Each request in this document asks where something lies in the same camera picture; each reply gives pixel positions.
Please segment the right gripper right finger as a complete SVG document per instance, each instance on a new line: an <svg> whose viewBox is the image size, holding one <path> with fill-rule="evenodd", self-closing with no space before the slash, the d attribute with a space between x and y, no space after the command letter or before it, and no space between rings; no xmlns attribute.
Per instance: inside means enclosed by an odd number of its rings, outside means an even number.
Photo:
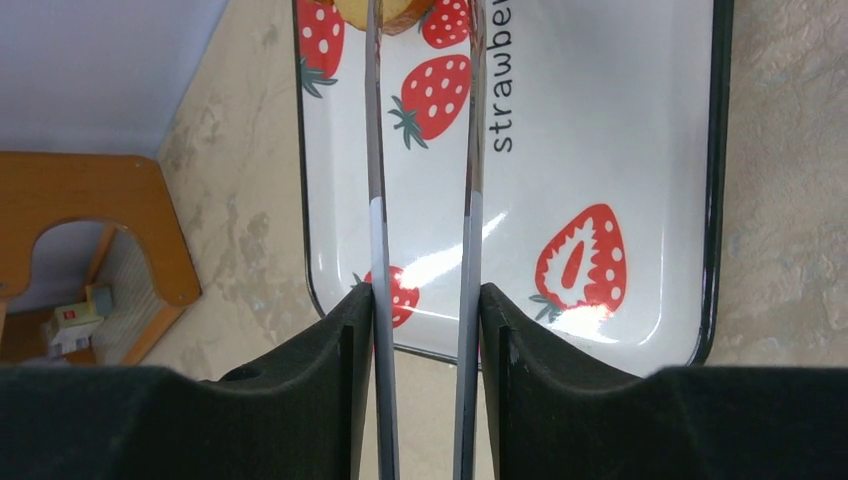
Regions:
<svg viewBox="0 0 848 480"><path fill-rule="evenodd" d="M843 368L662 369L639 378L480 292L499 479L843 479Z"/></svg>

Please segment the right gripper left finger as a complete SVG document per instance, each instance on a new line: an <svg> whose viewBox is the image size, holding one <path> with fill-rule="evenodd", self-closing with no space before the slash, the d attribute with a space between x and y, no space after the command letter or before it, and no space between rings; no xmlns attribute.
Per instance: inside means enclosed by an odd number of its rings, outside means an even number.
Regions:
<svg viewBox="0 0 848 480"><path fill-rule="evenodd" d="M5 479L355 479L371 359L362 283L216 381L164 367L5 367Z"/></svg>

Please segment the strawberry pattern tray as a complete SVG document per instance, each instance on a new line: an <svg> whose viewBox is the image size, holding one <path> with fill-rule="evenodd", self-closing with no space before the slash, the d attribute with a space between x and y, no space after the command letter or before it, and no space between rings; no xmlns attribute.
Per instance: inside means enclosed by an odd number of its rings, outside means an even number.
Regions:
<svg viewBox="0 0 848 480"><path fill-rule="evenodd" d="M482 279L638 376L700 363L716 325L733 5L489 1ZM419 197L462 230L469 10L385 36L381 92L398 347L453 360L460 271L414 285Z"/></svg>

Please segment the fake toast slice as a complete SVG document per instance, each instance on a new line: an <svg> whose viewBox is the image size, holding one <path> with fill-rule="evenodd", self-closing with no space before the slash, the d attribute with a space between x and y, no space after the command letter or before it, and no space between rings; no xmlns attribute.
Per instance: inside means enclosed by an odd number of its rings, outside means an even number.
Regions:
<svg viewBox="0 0 848 480"><path fill-rule="evenodd" d="M377 9L382 14L382 33L399 35L412 28L433 6L433 0L382 0ZM342 19L352 27L365 32L372 18L368 0L335 0Z"/></svg>

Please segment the metal tongs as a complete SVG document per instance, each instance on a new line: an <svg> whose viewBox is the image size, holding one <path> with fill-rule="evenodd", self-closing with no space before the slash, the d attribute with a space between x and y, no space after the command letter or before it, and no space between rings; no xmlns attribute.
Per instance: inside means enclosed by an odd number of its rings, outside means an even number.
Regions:
<svg viewBox="0 0 848 480"><path fill-rule="evenodd" d="M370 1L372 18L366 28L364 88L366 110L366 149L369 189L370 257L372 292L375 299L373 331L375 341L375 381L377 402L378 475L382 479L400 476L395 342L391 322L390 235L386 200L383 152L383 108L381 105L382 14L380 1ZM452 269L460 271L456 325L456 388L453 434L455 479L475 476L475 439L480 361L479 301L483 246L483 164L486 148L483 132L486 120L487 40L486 6L472 1L470 7L470 46L468 98L465 102L466 158L463 216L459 233L435 223L438 202L433 196L419 197L415 218L402 222L398 233L405 241L418 241L409 267L414 285L423 285ZM435 250L420 241L422 237L440 240Z"/></svg>

